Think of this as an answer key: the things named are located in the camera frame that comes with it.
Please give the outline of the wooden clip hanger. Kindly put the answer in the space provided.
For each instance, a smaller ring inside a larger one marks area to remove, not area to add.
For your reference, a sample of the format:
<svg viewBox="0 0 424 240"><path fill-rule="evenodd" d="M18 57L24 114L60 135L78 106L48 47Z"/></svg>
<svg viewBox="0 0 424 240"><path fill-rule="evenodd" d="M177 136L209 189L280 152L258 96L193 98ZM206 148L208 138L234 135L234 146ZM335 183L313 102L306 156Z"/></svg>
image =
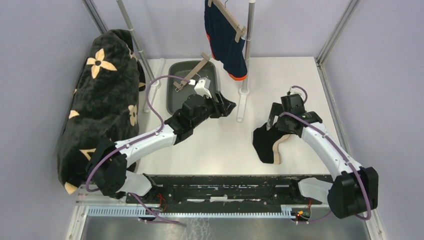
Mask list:
<svg viewBox="0 0 424 240"><path fill-rule="evenodd" d="M210 61L211 55L212 55L211 53L206 54L202 52L201 53L202 60L186 75L184 79L190 82L192 77L194 77ZM175 86L175 91L180 92L185 87L185 85L188 84L188 82L184 80L182 80L180 83L174 82L173 85Z"/></svg>
<svg viewBox="0 0 424 240"><path fill-rule="evenodd" d="M208 0L207 5L208 7L215 5L218 8L221 14L225 17L225 19L229 22L229 24L235 30L236 34L235 34L234 40L237 43L240 42L240 39L242 37L246 36L247 27L240 25L239 22L236 20L236 18L232 15L232 13L225 7L225 4L223 4L220 0Z"/></svg>

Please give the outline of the black underwear white waistband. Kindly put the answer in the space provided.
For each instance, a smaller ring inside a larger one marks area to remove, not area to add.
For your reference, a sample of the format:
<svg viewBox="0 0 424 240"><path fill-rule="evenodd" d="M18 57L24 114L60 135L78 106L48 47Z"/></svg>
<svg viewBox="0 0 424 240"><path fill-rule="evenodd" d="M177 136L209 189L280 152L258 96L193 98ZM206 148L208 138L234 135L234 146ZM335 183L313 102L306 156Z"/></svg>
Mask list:
<svg viewBox="0 0 424 240"><path fill-rule="evenodd" d="M264 123L253 131L252 145L262 163L280 165L283 160L279 145L290 137L291 134L279 131L276 127L268 129Z"/></svg>

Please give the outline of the navy orange underwear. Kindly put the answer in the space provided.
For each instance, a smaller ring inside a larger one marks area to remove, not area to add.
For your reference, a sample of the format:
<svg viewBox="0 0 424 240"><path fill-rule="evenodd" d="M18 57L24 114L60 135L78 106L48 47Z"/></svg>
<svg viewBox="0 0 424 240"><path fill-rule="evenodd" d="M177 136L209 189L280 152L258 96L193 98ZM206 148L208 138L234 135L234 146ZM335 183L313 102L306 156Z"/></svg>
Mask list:
<svg viewBox="0 0 424 240"><path fill-rule="evenodd" d="M223 64L224 70L235 81L243 81L248 75L243 56L245 40L236 38L236 30L215 4L204 2L204 27L212 57Z"/></svg>

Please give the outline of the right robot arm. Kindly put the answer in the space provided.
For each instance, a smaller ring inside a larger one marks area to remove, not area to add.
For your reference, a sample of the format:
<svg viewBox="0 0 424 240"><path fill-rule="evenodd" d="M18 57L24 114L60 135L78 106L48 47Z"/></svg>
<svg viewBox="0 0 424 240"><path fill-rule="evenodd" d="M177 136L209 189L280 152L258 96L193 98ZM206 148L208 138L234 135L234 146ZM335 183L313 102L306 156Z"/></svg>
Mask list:
<svg viewBox="0 0 424 240"><path fill-rule="evenodd" d="M379 175L373 167L354 160L328 132L314 111L307 112L302 97L287 94L271 105L265 130L279 135L296 135L307 143L326 166L332 182L314 177L302 179L289 189L289 198L301 204L308 198L328 204L339 219L356 216L370 220L378 206Z"/></svg>

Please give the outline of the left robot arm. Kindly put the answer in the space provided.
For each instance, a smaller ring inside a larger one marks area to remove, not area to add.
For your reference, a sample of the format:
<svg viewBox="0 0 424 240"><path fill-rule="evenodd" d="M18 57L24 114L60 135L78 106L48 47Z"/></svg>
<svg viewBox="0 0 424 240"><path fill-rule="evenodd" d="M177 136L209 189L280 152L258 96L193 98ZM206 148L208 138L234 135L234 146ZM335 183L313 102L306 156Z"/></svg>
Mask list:
<svg viewBox="0 0 424 240"><path fill-rule="evenodd" d="M205 120L227 117L235 107L236 103L226 99L220 91L211 98L192 94L154 130L116 142L101 140L86 166L87 181L94 182L96 190L104 196L130 193L147 204L152 203L158 195L153 181L146 174L137 174L128 168L151 153L186 140Z"/></svg>

